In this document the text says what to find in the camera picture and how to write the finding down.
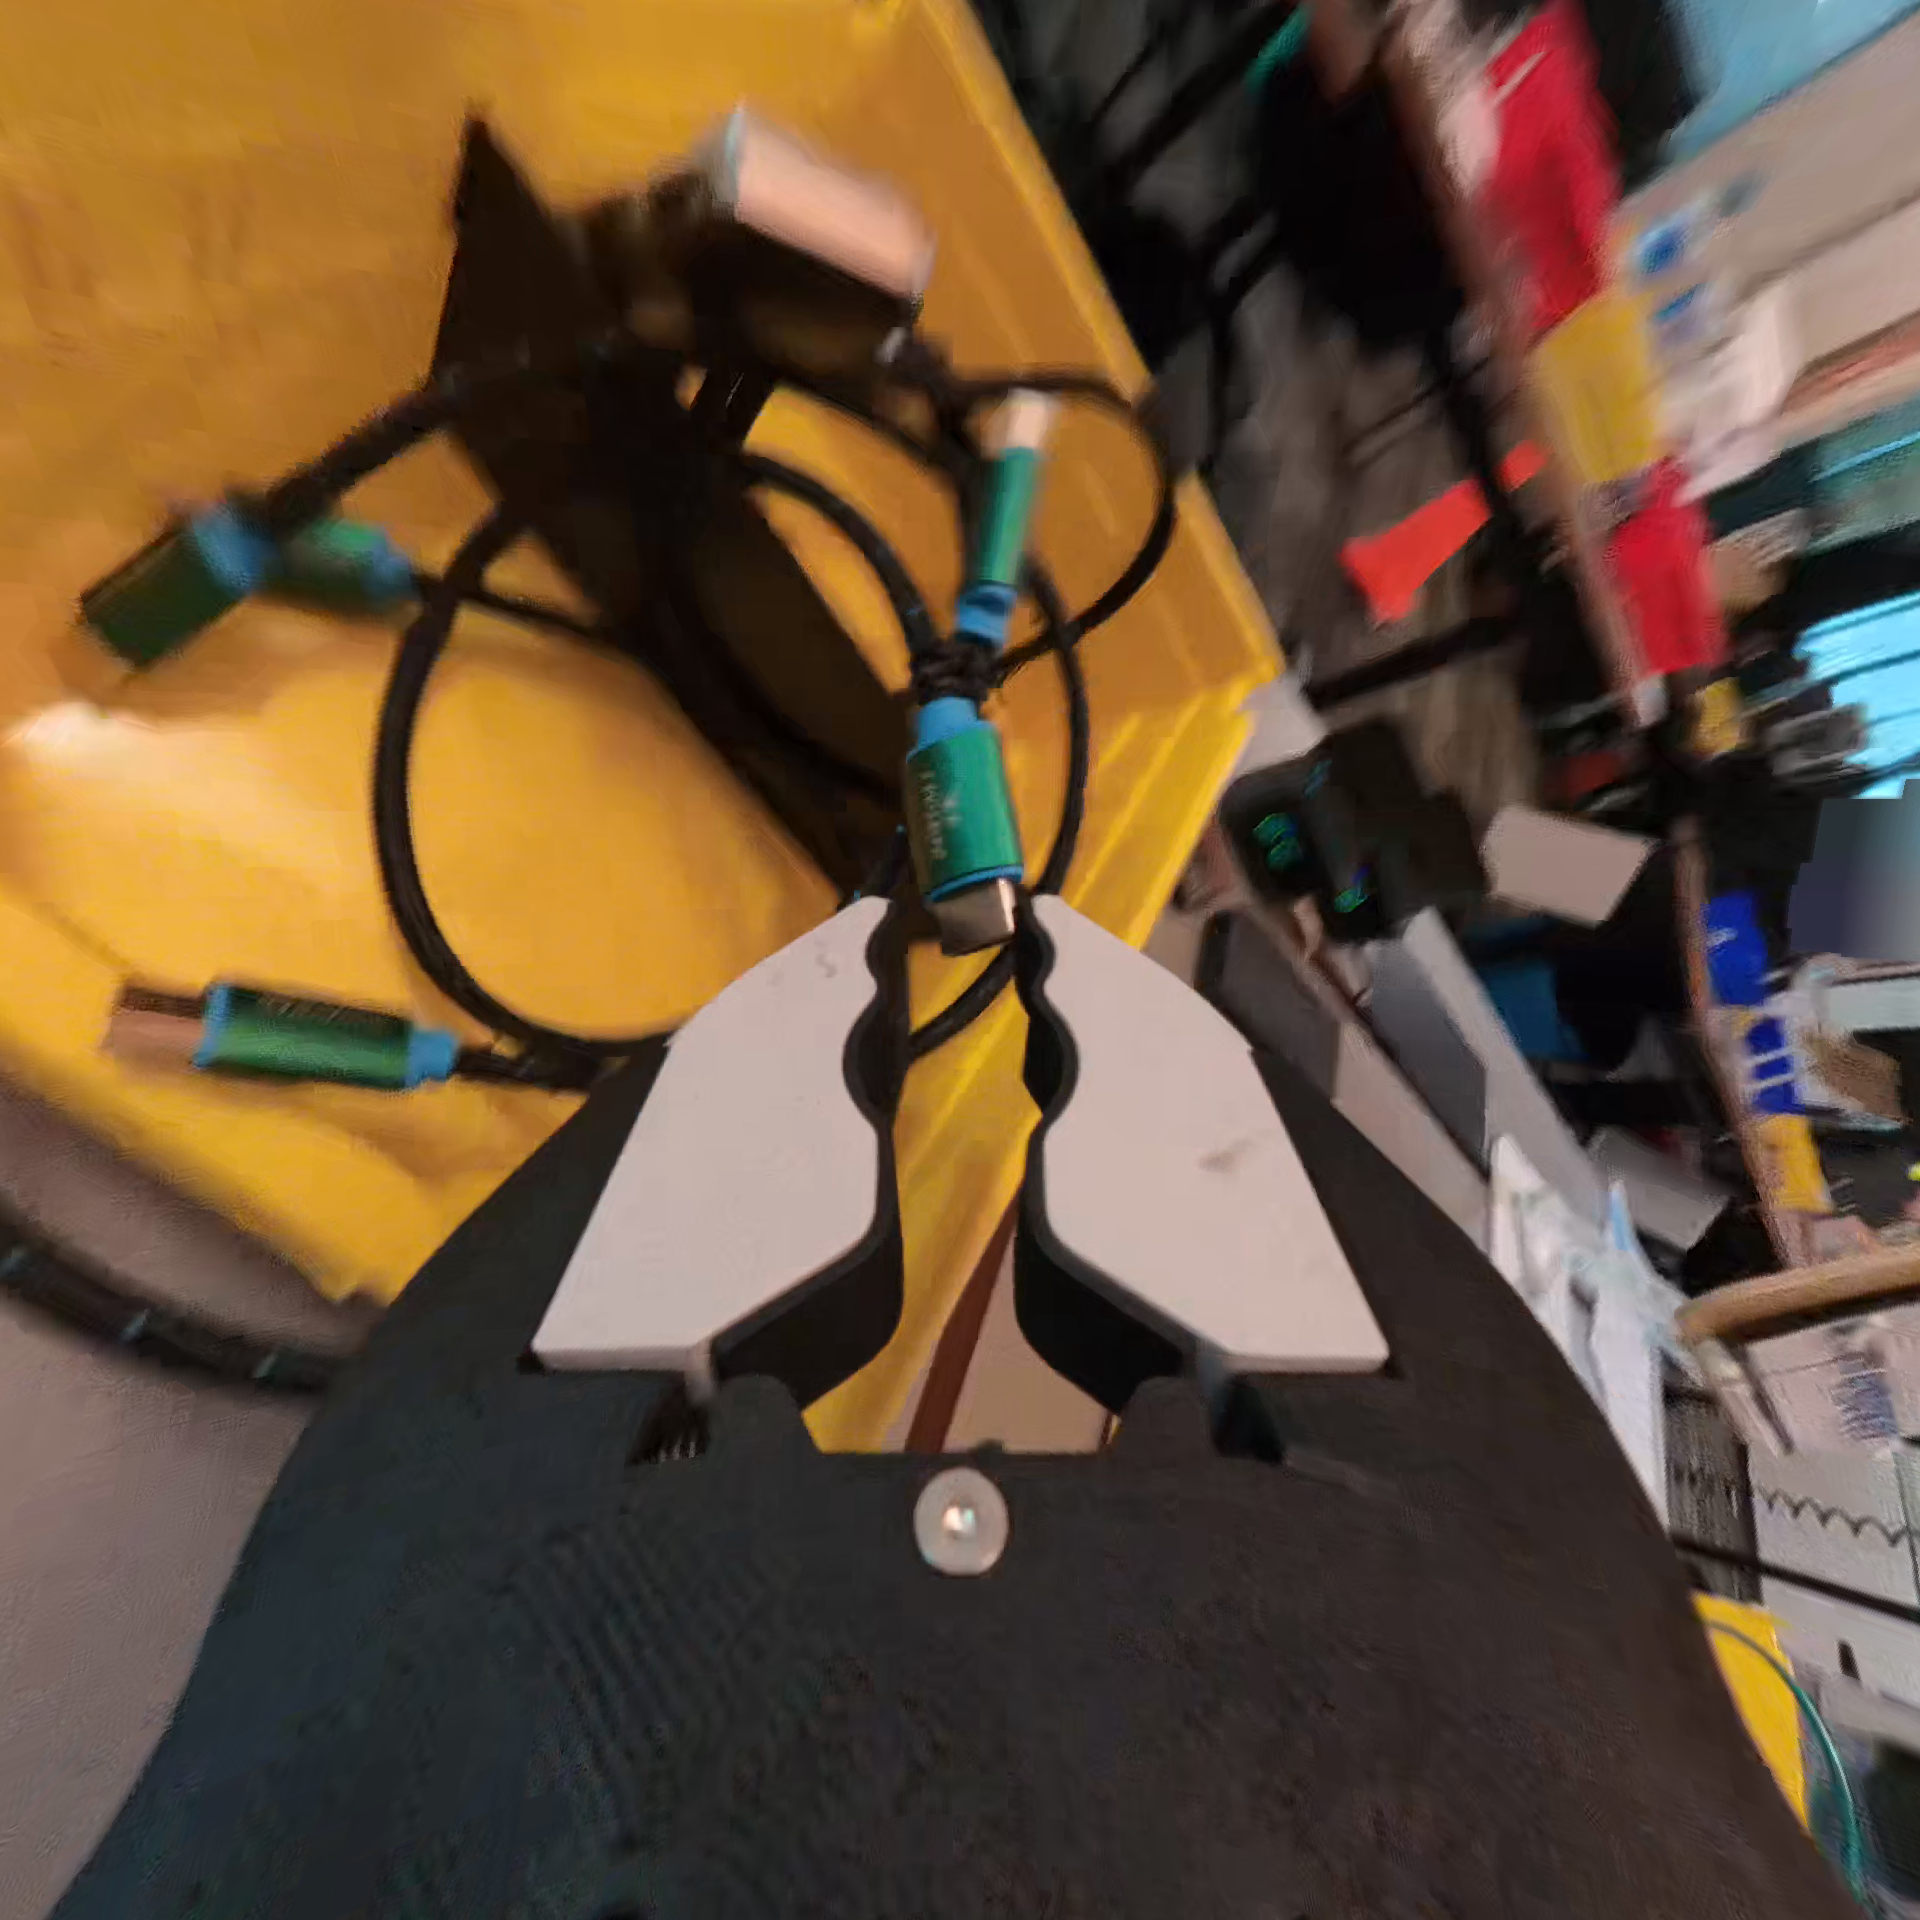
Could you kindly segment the grey desk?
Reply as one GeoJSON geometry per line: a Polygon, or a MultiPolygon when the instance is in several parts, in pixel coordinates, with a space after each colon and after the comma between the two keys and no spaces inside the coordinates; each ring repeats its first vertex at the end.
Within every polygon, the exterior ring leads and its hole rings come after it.
{"type": "MultiPolygon", "coordinates": [[[[347,1354],[378,1320],[12,1085],[5,1200],[241,1333],[347,1354]]],[[[5,1916],[46,1916],[131,1791],[301,1427],[5,1298],[5,1916]]]]}

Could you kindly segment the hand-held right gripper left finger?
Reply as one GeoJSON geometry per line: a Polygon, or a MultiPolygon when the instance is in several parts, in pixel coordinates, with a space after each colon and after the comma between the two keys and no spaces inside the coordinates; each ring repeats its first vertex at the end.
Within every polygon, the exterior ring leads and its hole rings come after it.
{"type": "Polygon", "coordinates": [[[534,1357],[820,1403],[900,1320],[900,1085],[905,915],[859,899],[667,1046],[534,1357]]]}

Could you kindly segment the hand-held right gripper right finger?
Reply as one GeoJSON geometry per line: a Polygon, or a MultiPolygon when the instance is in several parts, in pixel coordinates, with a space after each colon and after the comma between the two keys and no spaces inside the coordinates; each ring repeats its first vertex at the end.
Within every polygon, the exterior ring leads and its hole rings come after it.
{"type": "Polygon", "coordinates": [[[1371,1378],[1388,1339],[1256,1048],[1181,975],[1078,915],[1021,904],[1035,1111],[1017,1314],[1106,1413],[1147,1380],[1226,1408],[1251,1378],[1371,1378]]]}

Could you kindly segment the white flat box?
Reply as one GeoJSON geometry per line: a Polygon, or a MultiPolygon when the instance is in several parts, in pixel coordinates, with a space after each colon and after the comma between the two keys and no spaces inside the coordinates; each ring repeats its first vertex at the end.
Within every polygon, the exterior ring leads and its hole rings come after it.
{"type": "Polygon", "coordinates": [[[1478,837],[1489,899],[1565,925],[1607,925],[1638,882],[1655,842],[1524,803],[1501,807],[1478,837]]]}

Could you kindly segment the orange traffic cone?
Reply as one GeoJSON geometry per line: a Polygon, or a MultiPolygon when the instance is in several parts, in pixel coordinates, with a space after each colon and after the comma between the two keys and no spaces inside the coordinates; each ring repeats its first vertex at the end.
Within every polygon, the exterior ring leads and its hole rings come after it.
{"type": "Polygon", "coordinates": [[[1338,546],[1338,572],[1371,625],[1396,625],[1416,610],[1430,581],[1460,557],[1497,572],[1493,502],[1475,476],[1462,476],[1374,534],[1338,546]]]}

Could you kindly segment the black device with green lights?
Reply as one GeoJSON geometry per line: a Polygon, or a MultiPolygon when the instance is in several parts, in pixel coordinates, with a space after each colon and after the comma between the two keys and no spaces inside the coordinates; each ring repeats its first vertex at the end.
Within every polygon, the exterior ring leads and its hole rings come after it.
{"type": "Polygon", "coordinates": [[[1311,902],[1338,942],[1386,941],[1425,910],[1469,916],[1493,890],[1467,807],[1427,782],[1388,719],[1237,772],[1219,818],[1251,895],[1311,902]]]}

